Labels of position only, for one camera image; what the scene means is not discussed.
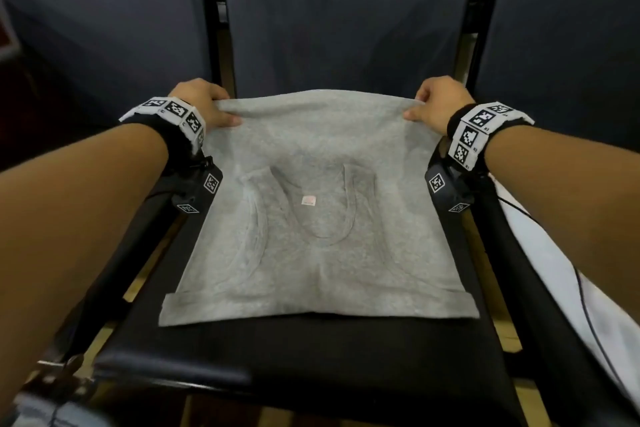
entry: chair backrest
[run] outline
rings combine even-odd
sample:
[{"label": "chair backrest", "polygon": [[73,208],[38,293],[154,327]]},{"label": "chair backrest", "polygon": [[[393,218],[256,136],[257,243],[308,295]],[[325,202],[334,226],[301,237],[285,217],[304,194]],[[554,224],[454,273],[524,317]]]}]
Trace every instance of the chair backrest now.
[{"label": "chair backrest", "polygon": [[469,87],[543,128],[640,151],[639,0],[489,0]]},{"label": "chair backrest", "polygon": [[181,80],[211,78],[204,0],[4,1],[23,45],[95,123]]},{"label": "chair backrest", "polygon": [[227,0],[236,93],[318,88],[413,98],[452,74],[468,0]]}]

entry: white fabric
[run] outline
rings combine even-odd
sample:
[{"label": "white fabric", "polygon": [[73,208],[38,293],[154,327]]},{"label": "white fabric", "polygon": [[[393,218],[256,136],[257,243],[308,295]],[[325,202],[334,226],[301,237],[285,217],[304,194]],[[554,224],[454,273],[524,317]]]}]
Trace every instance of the white fabric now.
[{"label": "white fabric", "polygon": [[[493,181],[498,196],[525,210],[504,186],[494,178]],[[508,204],[500,202],[500,205],[511,231],[513,231],[532,267],[556,300],[573,329],[604,370],[616,382],[615,376],[609,370],[589,329],[580,302],[578,281],[571,262],[540,225]],[[596,334],[625,389],[631,396],[631,400],[640,411],[640,326],[609,296],[593,285],[587,277],[580,276],[589,317]]]}]

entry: clothing label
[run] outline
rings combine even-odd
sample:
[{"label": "clothing label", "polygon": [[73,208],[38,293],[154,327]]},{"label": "clothing label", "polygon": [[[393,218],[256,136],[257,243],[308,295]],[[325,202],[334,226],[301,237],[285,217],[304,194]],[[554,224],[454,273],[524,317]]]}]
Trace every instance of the clothing label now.
[{"label": "clothing label", "polygon": [[302,204],[306,204],[307,206],[316,206],[316,197],[302,196]]}]

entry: person's right hand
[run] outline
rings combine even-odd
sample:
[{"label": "person's right hand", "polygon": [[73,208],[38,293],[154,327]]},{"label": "person's right hand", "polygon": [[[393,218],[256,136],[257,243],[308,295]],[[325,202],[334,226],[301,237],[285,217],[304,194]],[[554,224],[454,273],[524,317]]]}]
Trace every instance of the person's right hand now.
[{"label": "person's right hand", "polygon": [[426,79],[415,99],[424,104],[405,110],[404,119],[422,121],[441,135],[447,135],[447,125],[454,113],[469,103],[475,103],[464,85],[450,76]]}]

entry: person's left hand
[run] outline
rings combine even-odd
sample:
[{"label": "person's left hand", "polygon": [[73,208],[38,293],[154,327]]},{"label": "person's left hand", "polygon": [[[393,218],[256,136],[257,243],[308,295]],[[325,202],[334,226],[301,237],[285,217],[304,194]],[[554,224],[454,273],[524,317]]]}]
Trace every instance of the person's left hand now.
[{"label": "person's left hand", "polygon": [[178,83],[169,96],[177,96],[196,107],[204,118],[207,130],[214,127],[234,127],[242,123],[239,116],[223,112],[216,106],[216,100],[229,99],[227,90],[202,78]]}]

